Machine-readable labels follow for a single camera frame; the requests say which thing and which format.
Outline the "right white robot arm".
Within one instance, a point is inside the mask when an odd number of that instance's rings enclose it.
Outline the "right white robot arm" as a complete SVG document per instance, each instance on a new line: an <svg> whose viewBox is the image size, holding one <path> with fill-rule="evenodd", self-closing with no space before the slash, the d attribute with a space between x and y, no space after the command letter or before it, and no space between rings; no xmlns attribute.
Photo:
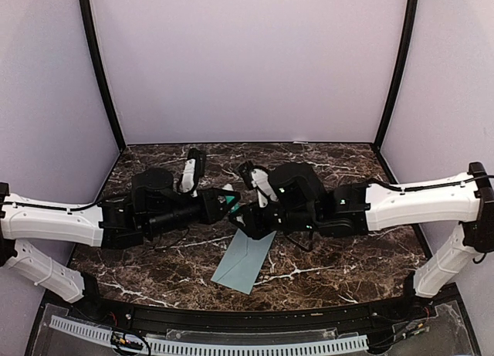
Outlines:
<svg viewBox="0 0 494 356"><path fill-rule="evenodd" d="M394 303L394 314L410 320L465 265L493 251L493 187L479 162L466 172L422 183L390 185L377 179L325 189L307 163L285 163L271 171L246 162L239 167L259 200L238 207L232 224L252 239L272 232L332 238L362 236L400 225L455 221L443 246L411 275L412 289Z"/></svg>

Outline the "teal envelope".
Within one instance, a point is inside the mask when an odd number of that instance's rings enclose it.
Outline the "teal envelope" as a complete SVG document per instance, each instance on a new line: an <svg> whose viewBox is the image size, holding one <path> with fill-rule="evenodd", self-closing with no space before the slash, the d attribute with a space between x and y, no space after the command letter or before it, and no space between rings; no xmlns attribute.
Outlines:
<svg viewBox="0 0 494 356"><path fill-rule="evenodd" d="M211 281L240 293L250 294L276 236L271 232L260 240L241 229L235 233Z"/></svg>

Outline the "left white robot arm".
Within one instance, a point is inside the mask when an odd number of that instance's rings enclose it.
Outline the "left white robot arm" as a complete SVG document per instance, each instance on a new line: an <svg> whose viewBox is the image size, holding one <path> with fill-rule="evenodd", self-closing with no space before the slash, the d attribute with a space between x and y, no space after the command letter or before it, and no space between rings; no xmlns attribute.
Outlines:
<svg viewBox="0 0 494 356"><path fill-rule="evenodd" d="M127 249L199 223L222 220L240 199L232 187L177 191L174 176L150 168L131 179L127 193L88 205L31 201L1 185L1 265L61 297L78 303L92 322L109 315L96 279L58 263L30 239L74 242L101 249Z"/></svg>

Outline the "white green glue stick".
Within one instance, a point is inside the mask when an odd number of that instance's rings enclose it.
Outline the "white green glue stick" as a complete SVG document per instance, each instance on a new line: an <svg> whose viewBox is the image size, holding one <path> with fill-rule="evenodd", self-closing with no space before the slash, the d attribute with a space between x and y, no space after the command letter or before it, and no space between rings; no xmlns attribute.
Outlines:
<svg viewBox="0 0 494 356"><path fill-rule="evenodd" d="M232 195L232 192L234 192L233 186L228 183L225 184L222 189L229 192L229 194L225 196L227 203L231 206L229 212L235 212L239 208L239 201L235 198L234 195Z"/></svg>

